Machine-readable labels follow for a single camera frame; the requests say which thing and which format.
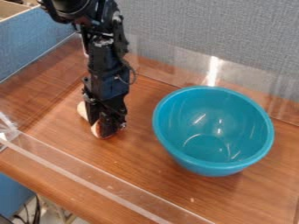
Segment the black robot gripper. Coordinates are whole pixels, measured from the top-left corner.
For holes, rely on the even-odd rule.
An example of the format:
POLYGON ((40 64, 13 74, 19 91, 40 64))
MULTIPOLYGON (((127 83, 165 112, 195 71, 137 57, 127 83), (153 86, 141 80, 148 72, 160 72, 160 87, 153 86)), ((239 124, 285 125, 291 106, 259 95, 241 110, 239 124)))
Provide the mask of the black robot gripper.
POLYGON ((113 136, 127 126, 124 98, 136 81, 129 74, 136 74, 135 69, 120 66, 107 72, 92 72, 81 80, 88 123, 93 125, 97 121, 101 138, 113 136))

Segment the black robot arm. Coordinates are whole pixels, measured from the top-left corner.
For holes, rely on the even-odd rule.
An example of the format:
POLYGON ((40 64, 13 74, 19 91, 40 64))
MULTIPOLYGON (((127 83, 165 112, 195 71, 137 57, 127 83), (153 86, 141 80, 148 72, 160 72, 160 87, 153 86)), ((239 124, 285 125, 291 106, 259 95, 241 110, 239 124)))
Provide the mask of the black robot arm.
POLYGON ((115 0, 36 0, 51 19, 71 24, 81 36, 88 57, 79 115, 95 137, 108 138, 127 126, 125 96, 136 82, 136 70, 124 59, 128 41, 124 17, 115 0))

